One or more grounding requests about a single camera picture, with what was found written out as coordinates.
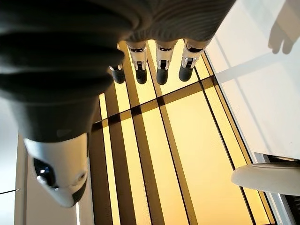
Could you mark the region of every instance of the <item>dark stripe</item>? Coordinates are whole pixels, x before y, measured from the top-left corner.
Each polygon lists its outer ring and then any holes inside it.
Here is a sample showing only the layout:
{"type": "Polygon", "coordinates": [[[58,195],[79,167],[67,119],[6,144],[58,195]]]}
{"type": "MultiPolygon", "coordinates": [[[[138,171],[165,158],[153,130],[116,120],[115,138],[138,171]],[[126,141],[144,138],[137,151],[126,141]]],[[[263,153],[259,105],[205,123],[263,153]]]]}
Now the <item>dark stripe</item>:
{"type": "Polygon", "coordinates": [[[146,136],[145,124],[143,121],[142,110],[150,109],[153,106],[152,100],[139,105],[139,99],[137,95],[137,89],[135,86],[135,75],[132,73],[131,62],[127,51],[126,44],[121,42],[119,44],[120,49],[125,53],[125,59],[123,61],[123,67],[126,77],[127,93],[129,97],[131,114],[133,119],[133,125],[135,129],[136,143],[139,151],[140,163],[142,168],[143,182],[145,186],[145,192],[147,196],[148,209],[152,225],[164,225],[164,215],[160,204],[158,188],[156,184],[153,164],[151,160],[150,150],[148,146],[148,140],[146,136]]]}
{"type": "Polygon", "coordinates": [[[90,179],[95,225],[113,225],[102,128],[91,133],[90,179]]]}
{"type": "MultiPolygon", "coordinates": [[[[209,100],[208,100],[208,98],[207,98],[207,95],[206,95],[206,93],[205,93],[204,86],[203,86],[203,84],[202,84],[202,82],[201,82],[201,79],[200,79],[200,77],[199,77],[199,74],[198,74],[196,68],[195,68],[195,71],[196,71],[196,75],[197,75],[197,77],[198,77],[200,86],[201,86],[201,88],[202,88],[202,90],[203,90],[203,94],[204,94],[206,103],[207,103],[207,105],[208,105],[208,108],[209,108],[209,110],[210,110],[210,113],[211,113],[211,115],[212,115],[212,118],[213,118],[213,120],[214,120],[214,122],[215,122],[217,131],[218,131],[218,133],[219,133],[219,135],[220,135],[221,141],[222,141],[223,146],[224,146],[224,148],[225,148],[225,151],[226,151],[227,157],[228,157],[228,159],[229,159],[230,165],[231,165],[232,169],[235,170],[235,166],[234,166],[234,163],[233,163],[233,159],[231,158],[231,155],[230,155],[230,153],[229,153],[228,147],[227,147],[226,142],[225,142],[225,140],[224,140],[224,137],[223,137],[223,135],[222,135],[221,129],[220,129],[219,125],[218,125],[216,116],[215,116],[215,114],[214,114],[214,112],[213,112],[213,110],[212,110],[212,107],[211,107],[210,102],[209,102],[209,100]]],[[[252,223],[255,225],[256,222],[255,222],[253,213],[252,213],[252,211],[251,211],[251,208],[250,208],[248,199],[247,199],[247,197],[246,197],[245,191],[244,191],[244,189],[243,189],[242,187],[240,187],[240,191],[241,191],[242,196],[243,196],[243,198],[244,198],[244,201],[245,201],[246,207],[247,207],[247,209],[248,209],[248,212],[249,212],[251,221],[252,221],[252,223]]]]}
{"type": "Polygon", "coordinates": [[[164,215],[160,204],[158,188],[142,114],[139,113],[135,116],[133,115],[133,123],[137,146],[139,149],[151,222],[152,225],[164,225],[164,215]]]}
{"type": "Polygon", "coordinates": [[[116,115],[108,118],[108,127],[111,140],[120,222],[121,224],[135,225],[135,209],[133,205],[123,131],[120,122],[120,114],[118,113],[118,99],[114,83],[106,90],[105,101],[107,102],[107,115],[114,115],[117,112],[116,115]]]}
{"type": "MultiPolygon", "coordinates": [[[[149,56],[151,56],[149,46],[148,46],[148,52],[147,53],[148,53],[149,56]]],[[[150,68],[152,82],[153,82],[153,85],[155,87],[156,96],[161,96],[162,95],[161,88],[155,82],[155,80],[156,80],[155,79],[156,71],[155,71],[155,67],[154,67],[152,57],[148,57],[148,64],[149,64],[149,68],[150,68]]],[[[174,134],[173,134],[173,131],[172,131],[172,126],[171,126],[171,123],[170,123],[170,119],[169,119],[168,112],[166,110],[165,104],[170,103],[170,102],[175,101],[175,100],[178,100],[178,99],[181,99],[181,98],[184,98],[188,95],[197,93],[199,91],[201,91],[199,84],[194,83],[194,84],[191,84],[191,85],[189,85],[185,88],[179,89],[176,92],[170,93],[169,95],[157,98],[158,105],[160,106],[159,107],[160,115],[161,115],[162,122],[163,122],[163,125],[164,125],[165,134],[166,134],[166,137],[167,137],[167,140],[168,140],[168,145],[169,145],[169,149],[170,149],[170,152],[171,152],[173,165],[174,165],[174,168],[175,168],[177,182],[178,182],[178,185],[179,185],[183,205],[184,205],[184,208],[185,208],[185,211],[186,211],[187,220],[188,220],[188,223],[190,225],[197,225],[198,222],[197,222],[195,210],[194,210],[193,203],[192,203],[192,198],[191,198],[191,195],[190,195],[189,190],[188,190],[187,180],[186,180],[185,175],[184,175],[183,167],[182,167],[182,164],[181,164],[180,156],[179,156],[176,141],[175,141],[175,137],[174,137],[174,134]]]]}

